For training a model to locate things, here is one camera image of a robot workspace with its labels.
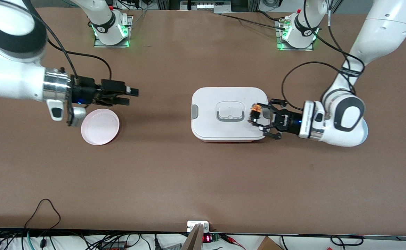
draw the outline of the metal mounting plate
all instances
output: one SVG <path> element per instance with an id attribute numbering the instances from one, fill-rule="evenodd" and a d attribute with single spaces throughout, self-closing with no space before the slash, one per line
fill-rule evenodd
<path id="1" fill-rule="evenodd" d="M 206 220 L 188 220 L 187 221 L 187 232 L 190 233 L 195 225 L 203 224 L 204 232 L 209 233 L 209 222 Z"/>

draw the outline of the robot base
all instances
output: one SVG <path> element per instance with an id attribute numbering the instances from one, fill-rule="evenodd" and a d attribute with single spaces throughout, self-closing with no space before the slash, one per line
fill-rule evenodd
<path id="1" fill-rule="evenodd" d="M 277 48 L 279 50 L 300 50 L 300 51 L 313 51 L 313 42 L 306 48 L 303 49 L 298 49 L 298 48 L 294 48 L 291 45 L 288 44 L 287 41 L 285 41 L 284 39 L 282 39 L 283 36 L 287 35 L 287 33 L 289 32 L 289 24 L 288 23 L 281 23 L 278 21 L 274 21 L 274 25 L 276 27 L 284 27 L 286 30 L 279 30 L 276 28 L 276 37 L 277 37 Z"/>
<path id="2" fill-rule="evenodd" d="M 93 47 L 95 48 L 127 48 L 130 45 L 130 34 L 132 33 L 132 22 L 133 16 L 127 16 L 127 25 L 129 27 L 122 27 L 121 30 L 123 33 L 127 33 L 127 36 L 123 38 L 119 43 L 114 45 L 103 44 L 99 38 L 95 35 L 95 41 Z"/>

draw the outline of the black connector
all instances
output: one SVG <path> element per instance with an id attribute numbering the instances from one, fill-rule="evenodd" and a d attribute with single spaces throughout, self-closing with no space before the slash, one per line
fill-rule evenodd
<path id="1" fill-rule="evenodd" d="M 163 250 L 163 248 L 161 248 L 160 243 L 158 242 L 158 238 L 157 235 L 155 235 L 155 250 Z"/>
<path id="2" fill-rule="evenodd" d="M 233 242 L 229 240 L 229 237 L 226 234 L 219 234 L 220 239 L 224 240 L 225 242 L 228 242 L 229 244 L 235 245 Z"/>
<path id="3" fill-rule="evenodd" d="M 42 249 L 47 246 L 47 240 L 41 239 L 41 243 L 39 243 L 39 247 Z"/>

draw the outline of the electrical wire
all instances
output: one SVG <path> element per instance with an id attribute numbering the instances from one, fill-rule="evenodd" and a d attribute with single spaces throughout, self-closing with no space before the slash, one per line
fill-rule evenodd
<path id="1" fill-rule="evenodd" d="M 294 105 L 291 104 L 291 103 L 288 101 L 288 99 L 286 98 L 285 92 L 284 92 L 284 85 L 285 85 L 286 79 L 288 78 L 288 76 L 289 76 L 293 71 L 295 71 L 296 69 L 298 69 L 298 68 L 300 68 L 300 67 L 302 67 L 302 66 L 304 66 L 304 65 L 308 65 L 308 64 L 322 64 L 322 65 L 328 66 L 328 67 L 332 68 L 333 70 L 337 71 L 339 74 L 341 74 L 345 79 L 347 79 L 346 76 L 341 72 L 341 70 L 339 70 L 338 68 L 334 67 L 333 65 L 328 64 L 328 63 L 325 63 L 325 62 L 310 61 L 310 62 L 305 62 L 305 63 L 299 64 L 299 65 L 295 66 L 294 68 L 292 68 L 292 69 L 285 75 L 284 79 L 282 80 L 281 92 L 282 92 L 282 96 L 283 96 L 284 100 L 288 103 L 288 105 L 290 105 L 292 108 L 297 109 L 297 110 L 300 110 L 300 111 L 303 111 L 303 109 L 294 106 Z"/>
<path id="2" fill-rule="evenodd" d="M 35 248 L 33 247 L 32 241 L 30 240 L 30 230 L 27 231 L 27 241 L 29 242 L 30 248 L 32 250 L 35 250 Z"/>
<path id="3" fill-rule="evenodd" d="M 149 246 L 149 250 L 152 250 L 152 249 L 151 249 L 151 245 L 149 244 L 149 242 L 148 242 L 148 241 L 146 241 L 146 243 L 147 243 L 147 245 Z"/>
<path id="4" fill-rule="evenodd" d="M 333 13 L 336 13 L 336 11 L 338 11 L 338 8 L 341 6 L 342 3 L 343 3 L 343 0 L 338 0 L 336 2 Z"/>
<path id="5" fill-rule="evenodd" d="M 336 243 L 335 241 L 333 241 L 333 238 L 338 239 L 339 242 L 341 242 L 341 243 Z M 345 243 L 343 243 L 343 240 L 342 240 L 339 236 L 337 236 L 337 235 L 332 235 L 332 236 L 330 237 L 331 243 L 333 243 L 334 245 L 336 245 L 336 246 L 338 246 L 338 247 L 343 247 L 343 250 L 346 250 L 346 249 L 345 249 L 345 246 L 357 247 L 358 245 L 362 245 L 362 244 L 364 243 L 364 237 L 360 237 L 359 239 L 360 239 L 360 242 L 358 242 L 358 243 L 356 243 L 356 244 L 345 244 Z"/>
<path id="6" fill-rule="evenodd" d="M 246 250 L 246 248 L 244 248 L 240 243 L 234 243 L 234 245 L 238 245 L 239 247 L 243 248 L 243 250 Z"/>
<path id="7" fill-rule="evenodd" d="M 278 30 L 285 30 L 285 28 L 283 28 L 283 27 L 276 27 L 276 26 L 273 26 L 273 25 L 261 24 L 261 23 L 258 23 L 258 22 L 254 22 L 254 21 L 243 19 L 243 18 L 236 17 L 236 16 L 227 16 L 227 15 L 224 15 L 224 14 L 218 14 L 218 15 L 230 17 L 230 18 L 233 18 L 233 19 L 245 21 L 245 22 L 248 22 L 248 23 L 252 23 L 252 24 L 256 24 L 256 25 L 260 25 L 260 26 L 264 26 L 264 27 L 271 27 L 271 28 L 276 28 Z"/>
<path id="8" fill-rule="evenodd" d="M 32 13 L 31 11 L 29 11 L 28 9 L 26 9 L 26 8 L 20 6 L 20 5 L 17 5 L 16 3 L 12 3 L 12 2 L 9 2 L 9 1 L 5 1 L 5 0 L 0 0 L 0 2 L 1 2 L 1 3 L 7 3 L 7 5 L 4 5 L 4 6 L 7 6 L 7 7 L 9 7 L 9 8 L 11 8 L 11 7 L 8 6 L 8 5 L 11 5 L 12 7 L 15 7 L 15 8 L 18 8 L 18 9 L 20 9 L 20 10 L 22 10 L 22 11 L 25 11 L 26 13 L 30 14 L 34 19 L 36 19 L 37 21 L 39 21 L 42 25 L 44 25 L 44 27 L 46 27 L 46 29 L 49 31 L 49 33 L 50 33 L 50 34 L 53 36 L 53 38 L 55 39 L 55 41 L 56 41 L 57 44 L 59 45 L 60 49 L 62 49 L 62 51 L 63 51 L 63 53 L 64 53 L 64 55 L 65 55 L 65 58 L 67 58 L 67 61 L 68 61 L 69 65 L 70 65 L 70 67 L 72 68 L 73 75 L 75 76 L 75 78 L 78 78 L 78 74 L 76 74 L 76 69 L 75 69 L 75 67 L 74 67 L 74 65 L 73 65 L 73 62 L 72 62 L 72 60 L 70 59 L 70 57 L 68 56 L 68 54 L 67 54 L 67 52 L 66 52 L 66 50 L 65 50 L 65 48 L 64 48 L 64 46 L 63 46 L 63 44 L 60 42 L 60 40 L 59 40 L 58 37 L 55 35 L 55 33 L 53 32 L 53 30 L 52 30 L 39 16 L 33 14 L 33 13 Z"/>
<path id="9" fill-rule="evenodd" d="M 141 15 L 135 20 L 135 22 L 133 22 L 132 28 L 135 26 L 135 24 L 138 22 L 138 20 L 140 20 L 141 17 L 143 17 L 143 16 L 146 14 L 147 10 L 148 10 L 150 7 L 152 7 L 152 6 L 154 6 L 154 4 L 149 5 L 145 10 L 143 10 L 143 12 L 141 13 Z"/>
<path id="10" fill-rule="evenodd" d="M 282 16 L 282 17 L 277 17 L 277 18 L 273 18 L 273 17 L 271 17 L 270 15 L 268 15 L 268 13 L 266 13 L 266 12 L 264 12 L 264 11 L 261 11 L 261 10 L 256 10 L 255 12 L 261 13 L 261 14 L 263 14 L 264 16 L 266 16 L 267 19 L 270 19 L 270 20 L 273 20 L 273 21 L 276 21 L 276 22 L 278 22 L 279 19 L 285 18 L 284 16 Z"/>
<path id="11" fill-rule="evenodd" d="M 88 242 L 88 241 L 86 240 L 86 238 L 84 237 L 84 235 L 83 235 L 82 233 L 81 233 L 80 237 L 81 237 L 82 240 L 84 240 L 84 242 L 86 243 L 87 247 L 89 247 L 89 246 L 90 246 L 90 242 Z"/>
<path id="12" fill-rule="evenodd" d="M 135 8 L 140 8 L 140 9 L 142 9 L 142 10 L 144 10 L 143 8 L 141 8 L 140 6 L 136 6 L 136 5 L 131 5 L 131 4 L 129 4 L 129 3 L 123 3 L 121 0 L 117 0 L 117 2 L 119 2 L 119 3 L 121 3 L 124 7 L 126 7 L 127 9 L 130 9 L 128 6 L 132 6 L 132 7 L 135 7 Z"/>
<path id="13" fill-rule="evenodd" d="M 52 236 L 49 236 L 50 243 L 52 244 L 53 250 L 56 250 L 55 244 L 53 244 Z"/>
<path id="14" fill-rule="evenodd" d="M 55 48 L 55 49 L 57 49 L 57 50 L 59 50 L 59 51 L 63 51 L 60 47 L 58 47 L 58 46 L 56 46 L 54 43 L 52 43 L 52 41 L 50 41 L 50 39 L 47 39 L 47 41 L 49 42 L 49 44 L 50 44 L 53 48 Z M 107 66 L 107 69 L 109 70 L 109 80 L 112 79 L 112 68 L 111 68 L 111 66 L 109 65 L 109 63 L 107 63 L 107 61 L 104 60 L 103 58 L 98 57 L 98 56 L 95 56 L 95 55 L 84 54 L 84 53 L 79 53 L 79 52 L 73 52 L 73 51 L 68 51 L 68 50 L 66 50 L 66 52 L 67 52 L 68 54 L 71 54 L 71 55 L 77 55 L 77 56 L 83 56 L 83 57 L 92 57 L 92 58 L 95 58 L 95 59 L 98 59 L 98 60 L 102 61 L 102 62 Z"/>
<path id="15" fill-rule="evenodd" d="M 120 237 L 121 237 L 121 236 L 124 236 L 124 235 L 126 235 L 126 234 L 121 234 L 120 231 L 117 231 L 116 233 L 114 232 L 113 234 L 105 235 L 101 240 L 99 240 L 99 241 L 97 241 L 97 242 L 95 242 L 95 243 L 90 244 L 90 246 L 87 247 L 86 250 L 91 250 L 92 247 L 93 247 L 93 248 L 98 248 L 98 246 L 100 246 L 100 245 L 101 245 L 102 243 L 104 243 L 106 240 L 111 240 L 113 237 L 118 236 L 118 235 L 120 235 Z"/>
<path id="16" fill-rule="evenodd" d="M 57 226 L 57 225 L 61 222 L 61 215 L 60 215 L 59 212 L 56 210 L 56 208 L 55 208 L 55 206 L 53 205 L 52 201 L 50 201 L 50 200 L 47 199 L 47 198 L 44 198 L 44 199 L 42 199 L 41 201 L 39 201 L 38 206 L 36 207 L 36 209 L 35 209 L 35 211 L 33 212 L 32 216 L 30 216 L 30 218 L 29 218 L 29 219 L 27 220 L 27 222 L 25 223 L 24 229 L 27 229 L 28 223 L 30 222 L 30 220 L 33 219 L 33 217 L 35 216 L 36 212 L 37 212 L 38 209 L 39 209 L 39 206 L 41 205 L 41 203 L 42 203 L 43 201 L 48 201 L 48 202 L 50 203 L 50 205 L 52 206 L 53 211 L 58 215 L 58 222 L 55 223 L 55 225 L 51 226 L 51 227 L 49 228 L 49 230 L 52 229 L 52 228 L 54 228 L 55 226 Z"/>
<path id="17" fill-rule="evenodd" d="M 336 38 L 333 35 L 333 31 L 331 30 L 331 10 L 332 10 L 332 6 L 333 5 L 333 0 L 331 0 L 331 2 L 329 2 L 327 0 L 327 8 L 328 8 L 328 32 L 330 33 L 331 39 L 333 40 L 334 44 L 336 45 L 336 47 L 340 50 L 342 50 L 341 46 L 339 45 L 338 41 L 336 40 Z M 348 57 L 345 54 L 342 54 L 343 57 L 345 58 L 345 61 L 347 62 L 348 68 L 350 68 L 350 60 L 348 59 Z M 350 83 L 350 76 L 346 76 L 348 84 L 349 84 L 349 88 L 351 90 L 351 93 L 353 95 L 356 95 L 356 89 L 354 88 L 354 86 Z"/>
<path id="18" fill-rule="evenodd" d="M 138 234 L 138 240 L 137 240 L 137 242 L 135 242 L 135 243 L 132 244 L 132 245 L 127 245 L 127 241 L 129 240 L 129 237 L 130 237 L 130 236 L 131 236 L 131 234 L 129 234 L 129 235 L 127 236 L 127 239 L 125 240 L 124 248 L 133 247 L 133 246 L 135 246 L 135 245 L 140 241 L 141 236 Z"/>
<path id="19" fill-rule="evenodd" d="M 284 239 L 284 237 L 283 237 L 283 236 L 281 236 L 281 237 L 282 237 L 282 244 L 284 245 L 285 250 L 288 250 L 288 248 L 286 247 L 286 244 L 285 244 L 285 239 Z"/>
<path id="20" fill-rule="evenodd" d="M 8 240 L 7 240 L 7 245 L 5 246 L 4 250 L 7 250 L 7 249 L 8 249 L 8 246 L 9 246 L 9 245 L 11 244 L 11 242 L 16 238 L 17 235 L 18 235 L 18 233 L 16 233 L 16 234 L 11 238 L 10 242 L 8 242 Z"/>
<path id="21" fill-rule="evenodd" d="M 313 30 L 310 23 L 308 22 L 307 13 L 306 13 L 306 6 L 307 6 L 307 0 L 303 0 L 303 17 L 305 18 L 305 22 L 306 22 L 308 28 L 311 30 L 311 32 L 313 32 L 313 34 L 315 34 L 316 33 L 315 30 Z M 356 59 L 357 61 L 359 61 L 362 64 L 361 73 L 365 70 L 365 64 L 361 59 L 359 59 L 356 56 L 351 55 L 351 54 L 343 51 L 342 49 L 338 49 L 338 48 L 334 47 L 333 45 L 331 45 L 330 43 L 325 41 L 323 38 L 321 38 L 318 34 L 316 34 L 315 36 L 316 36 L 316 38 L 321 40 L 324 44 L 326 44 L 328 47 L 334 49 L 335 51 L 338 51 L 338 52 L 342 53 L 343 55 L 347 55 L 347 56 L 352 57 L 352 58 Z"/>
<path id="22" fill-rule="evenodd" d="M 25 233 L 25 229 L 23 229 L 22 233 L 21 233 L 21 247 L 22 247 L 22 250 L 24 250 L 24 233 Z"/>

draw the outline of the black cable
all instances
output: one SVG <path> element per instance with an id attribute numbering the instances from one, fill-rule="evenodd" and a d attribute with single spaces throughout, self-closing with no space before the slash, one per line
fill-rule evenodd
<path id="1" fill-rule="evenodd" d="M 47 41 L 49 42 L 49 44 L 50 44 L 53 48 L 55 48 L 55 49 L 57 49 L 57 50 L 59 50 L 59 51 L 63 51 L 60 47 L 58 47 L 58 46 L 56 46 L 54 43 L 52 43 L 52 41 L 50 41 L 50 39 L 48 39 Z M 92 58 L 96 58 L 96 59 L 102 61 L 102 62 L 107 66 L 107 68 L 109 69 L 109 80 L 112 79 L 112 68 L 111 68 L 111 66 L 107 63 L 107 61 L 104 60 L 104 59 L 102 59 L 101 57 L 98 57 L 98 56 L 95 56 L 95 55 L 90 55 L 90 54 L 84 54 L 84 53 L 79 53 L 79 52 L 68 51 L 68 50 L 66 50 L 66 52 L 67 52 L 68 54 L 77 55 L 77 56 L 83 56 L 83 57 L 92 57 Z"/>
<path id="2" fill-rule="evenodd" d="M 11 244 L 11 242 L 16 238 L 16 236 L 18 235 L 18 233 L 16 233 L 9 242 L 7 242 L 7 245 L 5 246 L 4 250 L 8 249 L 8 246 Z"/>
<path id="3" fill-rule="evenodd" d="M 119 248 L 119 239 L 120 239 L 120 237 L 122 237 L 122 236 L 121 236 L 121 235 L 118 235 L 115 239 L 111 240 L 107 245 L 108 245 L 109 247 L 113 247 L 114 244 L 115 244 L 116 242 L 118 242 L 118 248 Z"/>
<path id="4" fill-rule="evenodd" d="M 146 241 L 146 243 L 147 243 L 147 245 L 149 246 L 149 250 L 152 250 L 152 249 L 151 249 L 151 245 L 149 244 L 149 242 Z"/>
<path id="5" fill-rule="evenodd" d="M 254 21 L 243 19 L 243 18 L 236 17 L 236 16 L 227 16 L 227 15 L 224 15 L 224 14 L 218 14 L 218 15 L 230 17 L 230 18 L 233 18 L 233 19 L 249 22 L 249 23 L 256 24 L 256 25 L 261 25 L 261 26 L 264 26 L 264 27 L 271 27 L 271 28 L 276 28 L 278 30 L 285 30 L 285 28 L 283 28 L 283 27 L 276 27 L 276 26 L 273 26 L 273 25 L 261 24 L 261 23 L 258 23 L 258 22 L 254 22 Z"/>
<path id="6" fill-rule="evenodd" d="M 105 235 L 101 240 L 99 240 L 99 241 L 97 241 L 97 242 L 95 242 L 95 243 L 90 244 L 90 246 L 87 247 L 86 250 L 92 250 L 92 247 L 93 247 L 93 248 L 98 248 L 98 246 L 99 246 L 100 244 L 102 244 L 103 242 L 105 242 L 106 240 L 110 240 L 110 239 L 112 239 L 113 237 L 118 236 L 118 235 L 120 235 L 120 234 L 121 234 L 121 233 L 118 231 L 117 233 L 113 233 L 113 234 L 110 234 L 110 235 Z"/>
<path id="7" fill-rule="evenodd" d="M 163 250 L 163 248 L 160 246 L 160 242 L 158 242 L 157 234 L 155 234 L 155 250 Z"/>
<path id="8" fill-rule="evenodd" d="M 271 17 L 270 15 L 268 15 L 268 13 L 266 13 L 266 12 L 264 12 L 264 11 L 261 11 L 261 10 L 256 10 L 255 12 L 257 12 L 257 13 L 261 13 L 261 14 L 264 14 L 264 15 L 266 16 L 266 18 L 267 18 L 267 19 L 270 19 L 270 20 L 273 20 L 273 21 L 276 21 L 276 22 L 278 22 L 278 21 L 279 21 L 279 19 L 285 18 L 284 16 L 274 18 L 274 17 Z"/>
<path id="9" fill-rule="evenodd" d="M 8 240 L 8 238 L 9 238 L 9 237 L 3 238 L 3 239 L 0 241 L 0 248 L 1 248 L 2 243 L 3 243 L 5 240 Z"/>
<path id="10" fill-rule="evenodd" d="M 52 229 L 52 228 L 54 228 L 55 226 L 57 226 L 57 225 L 61 222 L 61 215 L 60 215 L 59 212 L 56 210 L 56 208 L 55 208 L 55 206 L 53 205 L 52 201 L 50 201 L 50 200 L 47 199 L 47 198 L 44 198 L 44 199 L 42 199 L 41 201 L 39 201 L 38 206 L 36 207 L 36 209 L 35 209 L 35 211 L 33 212 L 32 216 L 30 216 L 30 218 L 29 218 L 29 219 L 27 220 L 27 222 L 25 223 L 24 229 L 27 229 L 28 223 L 30 222 L 30 220 L 33 219 L 33 216 L 35 216 L 36 212 L 37 212 L 38 209 L 39 209 L 39 206 L 41 205 L 41 203 L 42 203 L 43 201 L 48 201 L 48 202 L 50 203 L 50 205 L 52 206 L 53 211 L 58 215 L 58 222 L 55 223 L 55 225 L 53 225 L 51 228 L 49 228 L 49 230 Z"/>
<path id="11" fill-rule="evenodd" d="M 283 236 L 281 236 L 281 237 L 282 237 L 282 244 L 284 244 L 285 250 L 288 250 L 288 248 L 286 247 L 286 244 L 285 244 L 285 239 L 284 239 L 284 237 L 283 237 Z"/>
<path id="12" fill-rule="evenodd" d="M 86 240 L 86 238 L 84 237 L 84 235 L 83 235 L 82 233 L 81 233 L 80 237 L 82 238 L 82 240 L 84 240 L 84 242 L 86 243 L 87 247 L 89 247 L 89 246 L 90 246 L 90 242 L 88 242 L 88 241 Z"/>
<path id="13" fill-rule="evenodd" d="M 21 234 L 21 247 L 22 247 L 22 250 L 24 250 L 24 233 L 25 233 L 25 229 L 22 230 L 22 234 Z"/>
<path id="14" fill-rule="evenodd" d="M 36 19 L 36 20 L 38 20 L 39 22 L 41 22 L 41 24 L 43 24 L 44 27 L 46 27 L 46 29 L 47 29 L 47 30 L 49 31 L 49 33 L 53 36 L 53 38 L 55 38 L 55 41 L 58 43 L 59 47 L 62 49 L 62 51 L 63 51 L 63 53 L 64 53 L 64 55 L 65 55 L 65 58 L 67 58 L 67 61 L 68 61 L 69 65 L 70 65 L 70 67 L 72 68 L 73 75 L 75 76 L 75 78 L 78 78 L 78 75 L 76 74 L 76 70 L 75 70 L 75 67 L 74 67 L 74 65 L 73 65 L 73 63 L 72 63 L 72 60 L 71 60 L 70 57 L 68 56 L 68 54 L 67 54 L 67 52 L 66 52 L 66 50 L 65 50 L 65 48 L 64 48 L 64 46 L 63 46 L 63 44 L 60 42 L 60 40 L 59 40 L 58 37 L 55 35 L 55 33 L 53 32 L 53 30 L 50 29 L 50 27 L 44 22 L 44 20 L 42 20 L 41 18 L 39 18 L 39 16 L 37 16 L 37 15 L 31 13 L 28 9 L 26 9 L 26 8 L 20 6 L 20 5 L 17 5 L 16 3 L 12 3 L 12 2 L 9 2 L 9 1 L 5 1 L 5 0 L 0 0 L 0 2 L 1 2 L 1 3 L 7 3 L 8 5 L 11 5 L 11 6 L 15 7 L 15 8 L 18 8 L 18 9 L 22 10 L 22 11 L 25 11 L 26 13 L 30 14 L 34 19 Z"/>
<path id="15" fill-rule="evenodd" d="M 334 242 L 334 241 L 333 241 L 333 238 L 338 239 L 339 242 L 341 242 L 341 243 L 336 243 L 336 242 Z M 331 243 L 333 243 L 334 245 L 337 245 L 337 246 L 339 246 L 339 247 L 343 247 L 343 250 L 346 250 L 346 249 L 345 249 L 345 246 L 357 247 L 358 245 L 362 245 L 362 244 L 364 243 L 364 237 L 360 237 L 359 239 L 360 239 L 360 242 L 359 242 L 359 243 L 356 243 L 356 244 L 345 244 L 345 243 L 343 243 L 343 240 L 342 240 L 339 236 L 337 236 L 337 235 L 332 235 L 332 236 L 330 237 Z"/>
<path id="16" fill-rule="evenodd" d="M 306 22 L 308 28 L 311 30 L 311 32 L 313 32 L 313 34 L 315 34 L 316 33 L 315 30 L 313 30 L 310 23 L 308 22 L 307 13 L 306 13 L 306 5 L 307 5 L 307 0 L 303 0 L 303 17 L 305 18 L 305 22 Z M 333 45 L 331 45 L 330 43 L 325 41 L 323 38 L 321 38 L 319 35 L 316 34 L 315 36 L 316 36 L 316 38 L 319 38 L 319 40 L 321 40 L 324 44 L 326 44 L 328 47 L 334 49 L 335 51 L 338 51 L 338 52 L 342 53 L 343 55 L 347 55 L 349 57 L 352 57 L 352 58 L 358 60 L 362 64 L 361 73 L 365 70 L 365 64 L 361 59 L 359 59 L 356 56 L 351 55 L 351 54 L 349 54 L 349 53 L 347 53 L 347 52 L 345 52 L 345 51 L 343 51 L 341 49 L 338 49 L 338 48 L 334 47 Z"/>
<path id="17" fill-rule="evenodd" d="M 332 2 L 333 0 L 329 3 L 328 9 L 331 11 L 332 9 Z M 329 23 L 328 25 L 328 32 L 330 33 L 331 39 L 333 40 L 334 44 L 336 45 L 336 47 L 340 50 L 342 50 L 341 46 L 339 45 L 338 41 L 336 40 L 336 38 L 333 35 L 333 31 L 331 30 L 331 24 Z M 348 68 L 351 67 L 350 65 L 350 60 L 348 60 L 348 57 L 345 54 L 342 54 L 343 57 L 345 58 L 345 61 L 347 62 Z M 356 95 L 356 89 L 354 88 L 354 86 L 350 83 L 350 77 L 346 76 L 348 84 L 349 84 L 349 88 L 352 92 L 353 95 Z"/>
<path id="18" fill-rule="evenodd" d="M 294 68 L 292 68 L 292 69 L 285 75 L 284 79 L 282 80 L 281 92 L 282 92 L 282 96 L 283 96 L 284 100 L 288 103 L 288 105 L 290 105 L 292 108 L 297 109 L 297 110 L 300 110 L 300 111 L 303 111 L 303 109 L 294 106 L 294 105 L 291 104 L 291 103 L 288 101 L 288 99 L 286 98 L 285 93 L 284 93 L 284 84 L 285 84 L 285 81 L 286 81 L 287 77 L 288 77 L 294 70 L 296 70 L 296 69 L 298 69 L 298 68 L 300 68 L 300 67 L 302 67 L 302 66 L 304 66 L 304 65 L 307 65 L 307 64 L 322 64 L 322 65 L 328 66 L 328 67 L 332 68 L 333 70 L 337 71 L 339 74 L 341 74 L 345 79 L 347 79 L 346 76 L 341 72 L 341 70 L 339 70 L 338 68 L 334 67 L 334 66 L 331 65 L 331 64 L 324 63 L 324 62 L 310 61 L 310 62 L 305 62 L 305 63 L 299 64 L 299 65 L 295 66 Z"/>
<path id="19" fill-rule="evenodd" d="M 336 13 L 336 11 L 338 11 L 338 8 L 341 6 L 343 0 L 338 0 L 338 2 L 336 2 L 336 8 L 334 9 L 333 13 Z"/>
<path id="20" fill-rule="evenodd" d="M 129 237 L 131 236 L 131 234 L 129 234 L 128 236 L 127 236 L 127 239 L 125 240 L 125 246 L 124 246 L 124 248 L 129 248 L 129 247 L 133 247 L 133 246 L 135 246 L 139 241 L 140 241 L 140 235 L 138 234 L 138 240 L 137 240 L 137 242 L 135 242 L 134 244 L 132 244 L 132 245 L 127 245 L 127 241 L 129 240 Z"/>
<path id="21" fill-rule="evenodd" d="M 50 239 L 50 243 L 52 243 L 53 249 L 56 250 L 55 244 L 53 244 L 52 236 L 49 236 L 49 239 Z"/>
<path id="22" fill-rule="evenodd" d="M 117 0 L 117 1 L 118 1 L 119 3 L 121 3 L 124 7 L 126 7 L 127 9 L 130 9 L 128 6 L 132 6 L 132 7 L 140 8 L 140 9 L 144 10 L 144 9 L 141 8 L 140 6 L 131 5 L 131 4 L 129 4 L 129 3 L 123 3 L 121 0 Z"/>

